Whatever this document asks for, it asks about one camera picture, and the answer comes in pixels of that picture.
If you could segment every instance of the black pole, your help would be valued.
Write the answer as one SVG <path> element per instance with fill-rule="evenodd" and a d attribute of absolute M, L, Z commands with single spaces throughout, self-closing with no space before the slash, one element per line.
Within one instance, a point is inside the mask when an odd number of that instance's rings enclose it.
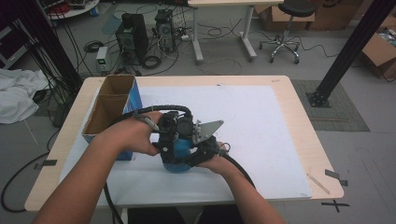
<path fill-rule="evenodd" d="M 396 0 L 374 0 L 335 59 L 326 77 L 320 82 L 315 92 L 308 95 L 311 106 L 320 107 L 328 103 L 335 86 L 395 6 Z"/>

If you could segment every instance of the hand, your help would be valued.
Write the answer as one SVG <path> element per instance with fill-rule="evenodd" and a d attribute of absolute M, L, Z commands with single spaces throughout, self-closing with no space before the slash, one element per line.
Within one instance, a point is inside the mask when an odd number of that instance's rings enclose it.
<path fill-rule="evenodd" d="M 158 123 L 163 114 L 153 111 L 143 115 L 149 116 L 154 123 Z M 151 132 L 152 128 L 147 123 L 130 118 L 112 125 L 100 133 L 100 135 L 111 141 L 120 152 L 129 149 L 133 152 L 155 156 L 159 151 L 149 141 Z"/>
<path fill-rule="evenodd" d="M 226 149 L 222 142 L 218 142 L 218 144 L 221 147 L 221 149 Z M 232 163 L 230 163 L 223 157 L 216 156 L 216 155 L 209 161 L 201 162 L 198 165 L 198 167 L 205 167 L 205 168 L 211 170 L 213 173 L 219 174 L 222 176 L 241 174 L 239 172 L 239 170 Z"/>

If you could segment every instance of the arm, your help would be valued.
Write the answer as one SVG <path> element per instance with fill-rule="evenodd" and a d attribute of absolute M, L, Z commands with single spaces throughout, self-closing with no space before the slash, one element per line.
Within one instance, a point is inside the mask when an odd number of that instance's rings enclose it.
<path fill-rule="evenodd" d="M 245 223 L 285 223 L 279 213 L 250 185 L 241 172 L 222 157 L 199 166 L 221 175 L 229 185 Z"/>
<path fill-rule="evenodd" d="M 157 123 L 159 112 L 146 115 Z M 96 135 L 79 161 L 49 196 L 34 223 L 89 223 L 107 176 L 125 148 L 151 156 L 151 128 L 135 119 L 123 120 Z"/>

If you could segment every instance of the black tape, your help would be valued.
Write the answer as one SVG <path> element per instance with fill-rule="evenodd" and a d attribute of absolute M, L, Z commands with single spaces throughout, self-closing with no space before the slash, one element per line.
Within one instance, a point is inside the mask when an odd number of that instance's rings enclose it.
<path fill-rule="evenodd" d="M 347 203 L 337 203 L 335 200 L 332 200 L 333 203 L 321 203 L 321 205 L 329 205 L 329 206 L 334 206 L 335 210 L 337 211 L 337 213 L 340 213 L 340 209 L 338 208 L 339 206 L 344 206 L 344 207 L 350 207 L 349 204 Z"/>
<path fill-rule="evenodd" d="M 43 161 L 43 166 L 54 166 L 56 165 L 57 160 L 45 160 Z"/>
<path fill-rule="evenodd" d="M 35 170 L 41 170 L 41 168 L 43 168 L 42 164 L 40 164 L 40 163 L 35 164 Z"/>
<path fill-rule="evenodd" d="M 330 170 L 324 170 L 324 174 L 328 175 L 328 176 L 330 176 L 332 178 L 336 178 L 338 181 L 340 181 L 341 186 L 345 186 L 345 187 L 348 186 L 347 180 L 340 179 L 340 174 L 338 174 L 336 172 L 333 172 L 333 171 L 330 171 Z"/>
<path fill-rule="evenodd" d="M 336 179 L 340 179 L 340 174 L 338 174 L 338 173 L 336 173 L 336 172 L 333 172 L 333 171 L 330 171 L 330 170 L 324 170 L 324 174 L 325 175 L 328 175 L 328 176 L 331 176 L 332 178 L 336 178 Z"/>
<path fill-rule="evenodd" d="M 348 186 L 347 180 L 339 180 L 339 181 L 340 181 L 341 186 L 345 186 L 345 187 Z"/>

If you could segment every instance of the cardboard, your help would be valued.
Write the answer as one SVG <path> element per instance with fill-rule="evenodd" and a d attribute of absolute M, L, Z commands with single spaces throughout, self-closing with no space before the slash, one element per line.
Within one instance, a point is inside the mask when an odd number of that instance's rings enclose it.
<path fill-rule="evenodd" d="M 256 12 L 265 31 L 284 31 L 288 26 L 290 15 L 282 12 L 278 7 L 255 6 Z M 310 17 L 294 17 L 291 30 L 305 29 L 308 21 L 314 21 L 315 14 Z"/>
<path fill-rule="evenodd" d="M 354 18 L 363 0 L 312 0 L 317 5 L 315 21 L 307 24 L 307 30 L 344 30 Z"/>
<path fill-rule="evenodd" d="M 93 103 L 82 136 L 88 143 L 120 115 L 142 108 L 137 82 L 132 75 L 107 76 Z M 124 151 L 118 161 L 132 159 L 131 151 Z"/>
<path fill-rule="evenodd" d="M 383 30 L 394 26 L 396 26 L 396 18 L 392 16 L 384 20 L 381 25 Z M 388 41 L 374 34 L 362 52 L 365 55 L 363 60 L 368 64 L 373 64 L 368 67 L 376 76 L 396 78 L 396 48 Z"/>

